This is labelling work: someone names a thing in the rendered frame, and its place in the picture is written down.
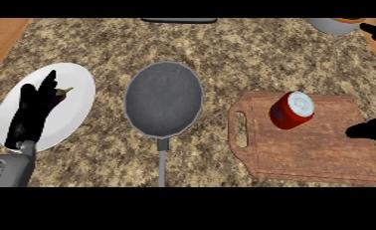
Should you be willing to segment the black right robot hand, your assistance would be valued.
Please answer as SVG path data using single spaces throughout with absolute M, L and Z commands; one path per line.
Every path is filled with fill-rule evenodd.
M 369 138 L 376 140 L 376 118 L 349 126 L 345 134 L 351 138 Z

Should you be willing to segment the dark grey flat appliance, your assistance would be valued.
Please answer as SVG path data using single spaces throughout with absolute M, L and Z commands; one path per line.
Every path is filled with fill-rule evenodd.
M 142 18 L 142 20 L 150 23 L 211 24 L 217 18 Z

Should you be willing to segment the grey pot with orange contents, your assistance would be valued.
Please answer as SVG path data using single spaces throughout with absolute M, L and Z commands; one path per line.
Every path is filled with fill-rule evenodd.
M 310 25 L 329 35 L 344 36 L 349 34 L 364 18 L 307 18 Z

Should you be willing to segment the red can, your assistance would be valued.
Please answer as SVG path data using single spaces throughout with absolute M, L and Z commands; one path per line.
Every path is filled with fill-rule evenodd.
M 298 127 L 313 119 L 313 116 L 313 99 L 299 91 L 286 93 L 268 111 L 270 120 L 280 129 Z

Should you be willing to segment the grey frying pan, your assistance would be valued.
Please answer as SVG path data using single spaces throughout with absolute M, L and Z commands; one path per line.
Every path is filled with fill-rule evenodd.
M 124 96 L 124 112 L 131 127 L 158 140 L 159 187 L 167 186 L 170 138 L 192 126 L 202 100 L 199 78 L 181 63 L 152 63 L 131 79 Z

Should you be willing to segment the white oval plate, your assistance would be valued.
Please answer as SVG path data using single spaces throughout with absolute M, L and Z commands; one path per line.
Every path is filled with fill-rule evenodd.
M 19 107 L 21 87 L 24 84 L 40 87 L 52 70 L 56 71 L 57 88 L 71 90 L 46 119 L 37 151 L 43 151 L 59 144 L 86 120 L 96 97 L 96 83 L 91 73 L 74 63 L 49 65 L 21 80 L 0 104 L 0 144 L 4 144 L 10 121 Z

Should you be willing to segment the brown wooden cutting board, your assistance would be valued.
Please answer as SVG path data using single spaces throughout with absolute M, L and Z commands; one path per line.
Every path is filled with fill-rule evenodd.
M 252 176 L 376 186 L 376 142 L 345 135 L 363 121 L 349 96 L 314 95 L 314 117 L 290 130 L 268 117 L 280 93 L 242 94 L 227 113 L 227 138 Z

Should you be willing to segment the dark purple eggplant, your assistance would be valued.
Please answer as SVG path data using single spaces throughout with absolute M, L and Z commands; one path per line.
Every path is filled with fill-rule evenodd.
M 56 90 L 56 95 L 53 95 L 52 102 L 50 102 L 50 109 L 53 109 L 55 106 L 63 101 L 63 99 L 66 98 L 66 93 L 71 90 L 72 88 L 68 88 L 65 90 L 62 89 Z

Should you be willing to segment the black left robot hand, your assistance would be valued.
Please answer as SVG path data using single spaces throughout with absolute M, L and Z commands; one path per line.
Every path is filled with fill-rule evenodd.
M 12 118 L 4 146 L 18 148 L 25 140 L 40 140 L 44 122 L 52 110 L 52 101 L 56 95 L 56 71 L 52 71 L 43 80 L 40 88 L 31 84 L 21 87 L 19 108 Z

